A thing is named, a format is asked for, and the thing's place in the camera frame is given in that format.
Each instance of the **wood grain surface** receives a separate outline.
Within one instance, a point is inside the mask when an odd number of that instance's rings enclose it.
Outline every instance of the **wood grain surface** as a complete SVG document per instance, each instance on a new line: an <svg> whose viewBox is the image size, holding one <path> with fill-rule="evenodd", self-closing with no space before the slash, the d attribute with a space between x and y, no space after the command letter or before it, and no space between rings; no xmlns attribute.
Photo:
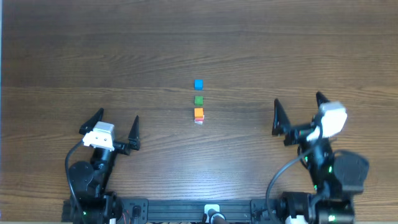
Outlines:
<svg viewBox="0 0 398 224"><path fill-rule="evenodd" d="M141 150L109 183L120 196L264 198L296 155L271 136L274 98L304 123L318 90L348 109L333 148L371 163L357 220L398 220L397 21L395 0L5 0L0 220L61 219L65 156L100 107L121 141L141 117ZM301 165L284 190L313 192Z"/></svg>

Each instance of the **orange block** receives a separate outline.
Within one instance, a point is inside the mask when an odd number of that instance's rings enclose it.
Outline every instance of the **orange block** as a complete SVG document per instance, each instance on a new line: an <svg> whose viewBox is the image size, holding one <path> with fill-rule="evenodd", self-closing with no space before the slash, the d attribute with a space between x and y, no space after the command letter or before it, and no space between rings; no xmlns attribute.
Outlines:
<svg viewBox="0 0 398 224"><path fill-rule="evenodd" d="M204 118L203 108L195 108L195 118Z"/></svg>

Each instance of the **toy block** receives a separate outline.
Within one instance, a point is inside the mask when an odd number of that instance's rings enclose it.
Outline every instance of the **toy block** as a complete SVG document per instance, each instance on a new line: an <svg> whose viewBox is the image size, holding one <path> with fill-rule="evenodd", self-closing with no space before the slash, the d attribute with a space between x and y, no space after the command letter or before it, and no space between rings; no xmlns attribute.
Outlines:
<svg viewBox="0 0 398 224"><path fill-rule="evenodd" d="M203 96L195 96L195 106L203 106Z"/></svg>
<svg viewBox="0 0 398 224"><path fill-rule="evenodd" d="M195 119L204 117L203 108L195 108Z"/></svg>
<svg viewBox="0 0 398 224"><path fill-rule="evenodd" d="M195 89L202 90L203 89L203 80L195 80Z"/></svg>

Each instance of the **green block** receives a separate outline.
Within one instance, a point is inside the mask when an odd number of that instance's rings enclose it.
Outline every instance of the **green block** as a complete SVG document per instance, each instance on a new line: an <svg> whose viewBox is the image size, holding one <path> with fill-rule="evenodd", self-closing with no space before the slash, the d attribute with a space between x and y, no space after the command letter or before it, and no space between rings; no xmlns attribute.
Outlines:
<svg viewBox="0 0 398 224"><path fill-rule="evenodd" d="M203 106L203 96L195 96L195 106Z"/></svg>

